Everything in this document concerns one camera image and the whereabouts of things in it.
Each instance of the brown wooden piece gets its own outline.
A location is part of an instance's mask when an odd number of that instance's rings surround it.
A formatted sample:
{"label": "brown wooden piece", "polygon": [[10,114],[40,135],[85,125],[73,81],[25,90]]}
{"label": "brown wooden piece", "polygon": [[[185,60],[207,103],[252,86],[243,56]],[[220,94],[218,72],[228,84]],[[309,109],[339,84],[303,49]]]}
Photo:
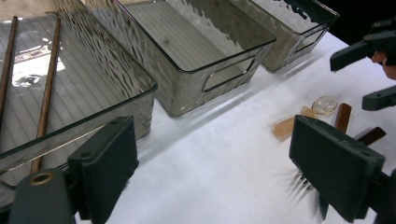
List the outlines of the brown wooden piece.
{"label": "brown wooden piece", "polygon": [[[303,106],[300,115],[315,119],[318,118],[317,114],[315,113],[315,110],[308,108],[307,106]],[[279,139],[280,141],[284,141],[291,136],[293,132],[294,118],[295,116],[290,117],[288,119],[284,119],[279,123],[273,125],[272,133],[277,139]]]}
{"label": "brown wooden piece", "polygon": [[375,127],[370,132],[360,137],[358,141],[362,142],[366,146],[370,146],[372,143],[381,139],[385,135],[387,135],[387,133],[385,133],[384,130],[382,130],[380,127]]}
{"label": "brown wooden piece", "polygon": [[[40,120],[37,128],[37,138],[44,136],[47,131],[47,120],[50,113],[50,97],[52,93],[52,83],[56,74],[58,64],[59,39],[61,34],[61,19],[56,20],[55,34],[52,40],[52,50],[50,53],[49,71],[47,74],[46,88],[44,89],[43,103],[41,105]],[[41,169],[42,157],[32,161],[30,173],[34,173]]]}
{"label": "brown wooden piece", "polygon": [[9,33],[8,44],[7,44],[6,57],[4,59],[3,73],[1,75],[1,81],[0,81],[0,132],[3,124],[4,111],[6,108],[8,82],[9,82],[9,77],[11,76],[10,74],[11,68],[13,66],[12,56],[14,53],[15,36],[17,34],[17,29],[18,29],[18,17],[14,16],[12,18],[11,30]]}
{"label": "brown wooden piece", "polygon": [[337,117],[335,119],[334,127],[342,133],[347,133],[347,125],[349,123],[350,112],[352,107],[342,103],[338,107]]}

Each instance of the clear plastic bin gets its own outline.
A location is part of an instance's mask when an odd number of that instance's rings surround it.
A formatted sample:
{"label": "clear plastic bin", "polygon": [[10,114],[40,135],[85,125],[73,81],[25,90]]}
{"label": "clear plastic bin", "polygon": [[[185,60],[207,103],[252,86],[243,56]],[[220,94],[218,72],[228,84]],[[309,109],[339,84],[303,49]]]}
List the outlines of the clear plastic bin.
{"label": "clear plastic bin", "polygon": [[276,36],[262,64],[276,72],[305,54],[332,27],[339,15],[315,0],[229,0]]}
{"label": "clear plastic bin", "polygon": [[249,82],[276,40],[227,0],[85,4],[155,76],[171,117]]}
{"label": "clear plastic bin", "polygon": [[[157,84],[84,5],[62,1],[59,10],[29,16],[23,9],[14,12],[19,22],[0,135],[1,180],[18,184],[29,175],[30,161],[40,155],[43,168],[62,166],[93,133],[117,117],[134,116],[136,140],[148,135]],[[60,51],[47,134],[36,138],[58,16]],[[0,68],[10,19],[0,23]],[[4,202],[1,198],[0,208]]]}

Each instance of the white table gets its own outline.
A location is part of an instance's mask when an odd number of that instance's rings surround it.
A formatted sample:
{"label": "white table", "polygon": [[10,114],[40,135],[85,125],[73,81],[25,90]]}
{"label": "white table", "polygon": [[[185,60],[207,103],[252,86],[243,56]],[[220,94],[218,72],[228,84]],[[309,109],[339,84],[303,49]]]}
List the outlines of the white table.
{"label": "white table", "polygon": [[[376,126],[387,132],[371,148],[385,155],[389,175],[396,168],[396,107],[364,111],[361,98],[396,82],[369,59],[331,72],[330,56],[346,46],[326,34],[303,65],[278,74],[260,67],[247,85],[181,118],[155,101],[151,132],[137,142],[140,165],[108,223],[320,223],[315,190],[300,201],[290,194],[297,171],[290,139],[278,141],[271,125],[322,95],[352,106],[348,135]],[[334,124],[335,114],[320,118]],[[374,218],[369,210],[355,223]],[[346,222],[330,207],[323,223]]]}

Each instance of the table surface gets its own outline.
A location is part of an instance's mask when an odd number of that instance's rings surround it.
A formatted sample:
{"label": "table surface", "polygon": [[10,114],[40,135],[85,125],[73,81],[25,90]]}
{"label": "table surface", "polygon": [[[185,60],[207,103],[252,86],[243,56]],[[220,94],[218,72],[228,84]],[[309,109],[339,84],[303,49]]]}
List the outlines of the table surface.
{"label": "table surface", "polygon": [[[321,223],[318,193],[291,190],[297,169],[290,139],[277,140],[271,126],[322,95],[352,106],[348,135],[377,126],[387,133],[370,148],[386,157],[389,175],[396,168],[396,107],[364,111],[361,99],[396,82],[369,59],[331,72],[331,55],[346,46],[327,33],[299,66],[276,74],[261,66],[248,84],[180,118],[155,101],[150,134],[137,142],[140,164],[108,223]],[[335,114],[319,118],[334,124]],[[374,218],[370,209],[354,223]],[[347,222],[330,206],[322,223]]]}

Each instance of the brown rod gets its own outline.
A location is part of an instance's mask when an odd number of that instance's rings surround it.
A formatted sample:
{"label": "brown rod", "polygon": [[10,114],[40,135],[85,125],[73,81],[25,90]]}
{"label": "brown rod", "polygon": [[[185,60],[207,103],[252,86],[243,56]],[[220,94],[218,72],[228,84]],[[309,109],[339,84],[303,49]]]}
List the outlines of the brown rod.
{"label": "brown rod", "polygon": [[0,132],[3,124],[3,116],[6,107],[7,89],[9,77],[11,76],[11,67],[13,66],[12,54],[14,52],[15,36],[18,28],[18,17],[12,18],[11,31],[9,33],[6,58],[4,59],[3,73],[0,81]]}
{"label": "brown rod", "polygon": [[384,130],[382,130],[380,127],[375,127],[370,132],[360,137],[358,141],[362,142],[366,146],[370,146],[372,143],[381,139],[385,135],[387,135],[387,133]]}
{"label": "brown rod", "polygon": [[[342,133],[347,133],[347,125],[349,123],[349,117],[352,107],[347,104],[340,104],[338,108],[337,118],[335,119],[334,127]],[[366,146],[370,146],[372,143],[381,139],[386,135],[385,131],[379,127],[373,128],[370,132],[357,139]]]}
{"label": "brown rod", "polygon": [[[52,50],[50,53],[49,71],[47,73],[46,88],[44,89],[43,103],[41,105],[40,120],[37,128],[37,138],[44,136],[47,131],[47,120],[50,112],[50,97],[52,93],[52,83],[56,74],[56,67],[58,64],[58,49],[61,32],[61,19],[56,20],[55,34],[52,40]],[[41,169],[42,157],[32,161],[30,173],[37,172]]]}
{"label": "brown rod", "polygon": [[335,118],[334,127],[342,132],[347,133],[347,125],[349,123],[350,112],[352,107],[345,103],[340,104],[338,107],[337,117]]}

